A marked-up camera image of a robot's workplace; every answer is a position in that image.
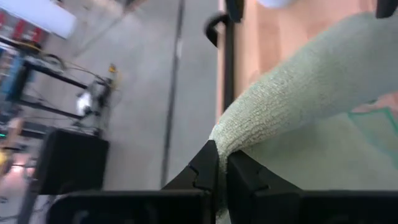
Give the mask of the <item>black frame desk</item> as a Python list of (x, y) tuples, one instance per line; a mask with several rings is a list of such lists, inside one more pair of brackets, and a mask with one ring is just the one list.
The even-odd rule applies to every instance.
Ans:
[[(108, 68), (108, 72), (110, 73), (110, 77), (108, 78), (103, 78), (78, 66), (74, 67), (75, 70), (86, 72), (94, 76), (93, 82), (90, 83), (90, 85), (85, 85), (64, 77), (63, 74), (67, 71), (64, 61), (56, 55), (43, 53), (42, 49), (38, 48), (33, 42), (18, 42), (0, 36), (0, 43), (17, 49), (17, 51), (21, 53), (22, 58), (22, 68), (18, 70), (11, 83), (8, 94), (6, 95), (7, 101), (76, 119), (76, 122), (74, 122), (75, 126), (79, 126), (80, 121), (85, 118), (94, 116), (95, 126), (93, 135), (99, 138), (102, 137), (104, 128), (101, 126), (101, 117), (104, 108), (109, 105), (109, 99), (116, 89), (119, 78), (119, 73), (114, 64), (111, 64)], [(29, 81), (30, 73), (33, 71), (43, 73), (67, 84), (81, 88), (83, 91), (77, 94), (78, 98), (76, 100), (78, 114), (69, 113), (45, 106), (39, 102), (36, 103), (32, 100), (23, 99), (24, 88)]]

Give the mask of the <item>green microfiber towel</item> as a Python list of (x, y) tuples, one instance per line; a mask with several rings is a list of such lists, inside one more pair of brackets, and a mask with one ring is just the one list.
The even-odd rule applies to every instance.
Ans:
[(228, 157), (242, 151), (302, 190), (398, 191), (398, 15), (349, 16), (243, 92), (210, 139), (220, 159), (216, 224), (231, 224)]

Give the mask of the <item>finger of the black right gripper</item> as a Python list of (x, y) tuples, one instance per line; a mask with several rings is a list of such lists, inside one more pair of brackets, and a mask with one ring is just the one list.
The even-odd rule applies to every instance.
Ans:
[(398, 8), (398, 0), (377, 0), (376, 18), (391, 17)]

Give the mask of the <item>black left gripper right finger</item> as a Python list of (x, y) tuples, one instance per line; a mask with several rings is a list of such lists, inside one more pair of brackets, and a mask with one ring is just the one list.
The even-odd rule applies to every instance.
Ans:
[(242, 151), (227, 171), (231, 224), (398, 224), (398, 191), (302, 190)]

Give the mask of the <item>black aluminium table frame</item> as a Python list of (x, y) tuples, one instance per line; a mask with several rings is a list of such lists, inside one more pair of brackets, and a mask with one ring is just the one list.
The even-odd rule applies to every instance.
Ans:
[(218, 35), (216, 26), (223, 23), (224, 32), (224, 48), (223, 52), (223, 92), (221, 111), (225, 112), (235, 99), (234, 95), (234, 45), (235, 45), (235, 24), (240, 23), (244, 14), (245, 0), (224, 0), (226, 4), (226, 12), (219, 12), (210, 17), (204, 26), (204, 33), (207, 39), (219, 48)]

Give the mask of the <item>black computer tower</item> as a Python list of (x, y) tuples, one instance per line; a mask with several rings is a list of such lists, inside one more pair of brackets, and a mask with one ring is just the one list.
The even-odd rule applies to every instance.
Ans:
[(101, 189), (109, 142), (74, 131), (54, 129), (42, 143), (29, 190), (39, 195)]

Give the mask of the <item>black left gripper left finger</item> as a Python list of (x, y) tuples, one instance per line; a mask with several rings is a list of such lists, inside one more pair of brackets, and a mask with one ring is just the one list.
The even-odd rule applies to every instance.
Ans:
[(215, 224), (218, 168), (209, 140), (162, 189), (68, 194), (50, 207), (45, 224)]

